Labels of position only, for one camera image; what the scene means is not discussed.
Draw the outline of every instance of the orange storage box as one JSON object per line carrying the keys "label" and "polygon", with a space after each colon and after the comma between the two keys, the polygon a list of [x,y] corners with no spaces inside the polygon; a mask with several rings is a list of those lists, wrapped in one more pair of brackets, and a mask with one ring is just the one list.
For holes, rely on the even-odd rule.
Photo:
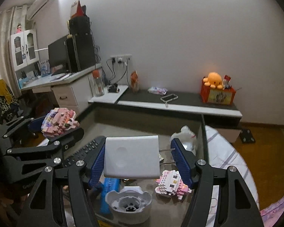
{"label": "orange storage box", "polygon": [[202,81],[201,96],[204,103],[231,105],[235,94],[236,91],[233,87],[230,89],[212,89],[210,86],[205,86]]}

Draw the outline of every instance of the white plastic bag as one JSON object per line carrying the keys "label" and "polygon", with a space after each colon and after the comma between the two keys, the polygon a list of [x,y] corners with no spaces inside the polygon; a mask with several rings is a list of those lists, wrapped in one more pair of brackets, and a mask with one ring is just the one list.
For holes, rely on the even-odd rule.
{"label": "white plastic bag", "polygon": [[174,138],[179,138],[180,142],[183,144],[183,147],[187,151],[191,151],[196,156],[196,147],[197,147],[197,137],[196,135],[188,128],[188,126],[183,126],[180,133],[174,133],[170,137],[170,141]]}

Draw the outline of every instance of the building block figure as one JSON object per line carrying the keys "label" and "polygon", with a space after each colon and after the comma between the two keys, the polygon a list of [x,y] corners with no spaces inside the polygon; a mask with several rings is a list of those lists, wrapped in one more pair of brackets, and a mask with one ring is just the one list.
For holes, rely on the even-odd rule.
{"label": "building block figure", "polygon": [[75,129],[79,122],[75,120],[76,112],[67,108],[55,108],[45,117],[41,131],[46,137],[61,135],[65,131]]}
{"label": "building block figure", "polygon": [[157,194],[172,197],[177,196],[178,200],[182,200],[184,195],[192,192],[186,184],[183,183],[180,173],[176,170],[162,172],[160,179],[157,179],[158,187],[155,188]]}

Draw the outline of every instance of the black keyboard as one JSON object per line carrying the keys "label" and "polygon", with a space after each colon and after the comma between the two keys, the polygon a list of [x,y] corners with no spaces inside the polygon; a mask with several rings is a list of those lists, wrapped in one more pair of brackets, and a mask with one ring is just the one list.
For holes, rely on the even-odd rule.
{"label": "black keyboard", "polygon": [[69,167],[76,163],[78,160],[84,160],[87,154],[98,147],[104,136],[97,136],[94,140],[90,141],[84,147],[73,153],[70,157],[66,158],[63,162],[63,167]]}

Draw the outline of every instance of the curtain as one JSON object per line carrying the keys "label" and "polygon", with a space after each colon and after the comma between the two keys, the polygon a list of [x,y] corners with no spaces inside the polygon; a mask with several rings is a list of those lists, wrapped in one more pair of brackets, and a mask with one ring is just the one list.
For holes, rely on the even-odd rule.
{"label": "curtain", "polygon": [[16,33],[17,25],[21,23],[22,30],[25,30],[27,6],[0,13],[0,79],[3,79],[11,88],[16,97],[21,95],[17,79],[13,70],[9,52],[9,40],[12,34]]}

